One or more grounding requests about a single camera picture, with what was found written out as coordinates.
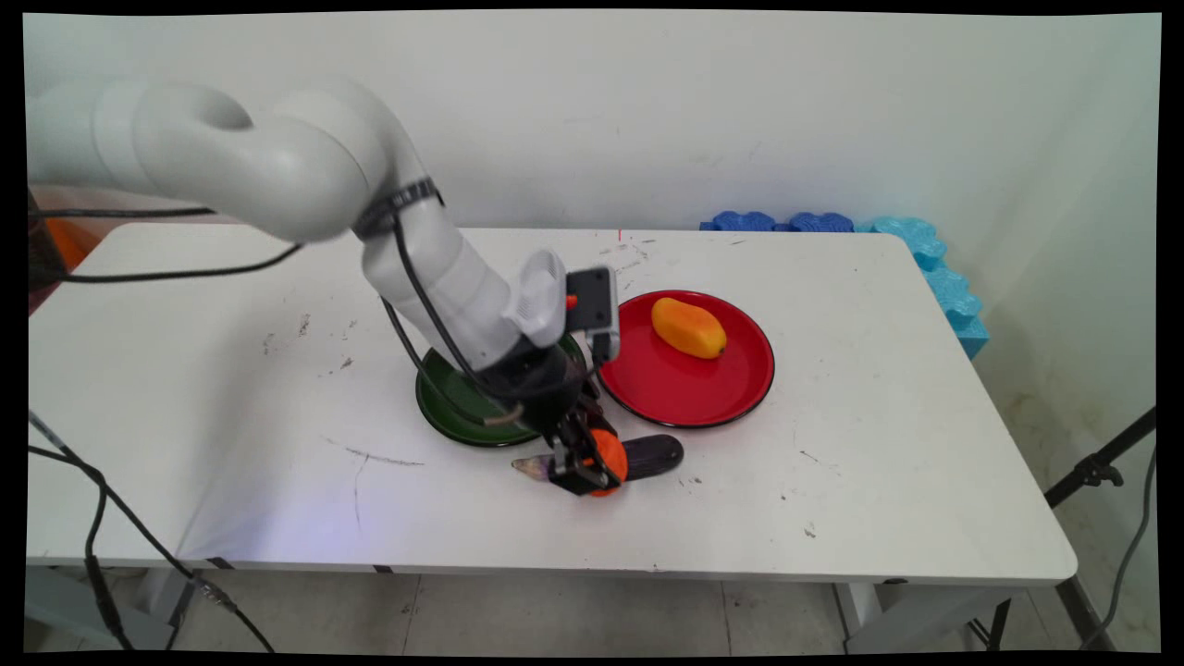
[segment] orange object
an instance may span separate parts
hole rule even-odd
[[[658,338],[696,358],[719,358],[728,344],[723,326],[714,314],[669,296],[654,302],[650,324]]]
[[[629,475],[629,454],[625,453],[625,446],[620,443],[620,440],[618,440],[616,435],[599,428],[592,429],[592,438],[596,440],[596,450],[599,452],[600,460],[604,460],[605,467],[611,469],[612,473],[620,479],[620,482],[624,484],[625,476]],[[584,465],[591,467],[592,459],[584,459]],[[593,497],[604,498],[619,489],[620,487],[618,486],[607,491],[592,491],[591,494]]]
[[[45,220],[45,226],[50,230],[50,236],[58,246],[67,271],[77,268],[95,245],[98,245],[98,238],[69,222],[50,218]]]

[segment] black tripod leg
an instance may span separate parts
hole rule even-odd
[[[999,652],[999,645],[1003,642],[1003,627],[1008,623],[1008,610],[1010,609],[1010,598],[995,608],[995,619],[991,620],[991,641],[986,643],[987,652]]]

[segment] blue foam block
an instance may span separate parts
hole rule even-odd
[[[938,241],[938,230],[915,217],[880,217],[871,220],[873,233],[892,233],[905,241],[921,270],[933,270],[946,255],[946,244]]]
[[[946,313],[946,319],[954,331],[967,326],[983,309],[983,301],[970,293],[970,280],[966,277],[945,265],[924,270],[921,274],[925,275],[925,281],[929,283],[929,289],[938,297],[941,312]]]
[[[783,231],[777,220],[760,211],[740,214],[735,211],[723,211],[712,218],[712,222],[700,223],[700,231]]]
[[[978,352],[983,350],[986,341],[991,339],[991,334],[986,332],[986,327],[976,316],[966,326],[954,331],[958,334],[958,341],[963,345],[963,351],[971,359],[974,358]]]
[[[832,233],[852,233],[855,225],[851,220],[838,213],[798,213],[785,220],[790,231],[829,231]]]

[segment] table leg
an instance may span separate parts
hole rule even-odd
[[[870,587],[869,583],[837,585],[839,608],[850,634],[849,654],[918,649],[1021,593],[1018,588],[907,585],[894,590],[900,593],[895,603],[881,608],[879,598],[869,597],[864,585]]]
[[[139,649],[165,648],[173,633],[167,616],[154,617],[118,602],[116,607],[131,645]],[[25,616],[99,645],[120,647],[98,614],[90,587],[44,566],[25,568]]]

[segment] green plate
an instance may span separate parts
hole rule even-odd
[[[559,347],[570,358],[579,364],[580,370],[587,370],[584,360],[584,352],[579,344],[571,337],[564,335],[559,340]],[[458,405],[469,410],[476,416],[497,416],[504,414],[503,410],[490,402],[489,398],[477,391],[466,377],[457,372],[444,357],[436,353],[436,350],[424,354],[424,369],[431,380],[442,391],[449,395]],[[432,424],[442,435],[450,440],[474,447],[508,447],[529,442],[539,436],[534,430],[520,428],[513,423],[507,425],[495,425],[485,428],[457,416],[448,401],[442,398],[432,388],[424,382],[423,374],[416,374],[416,402],[419,403],[419,411],[424,412],[424,418]]]

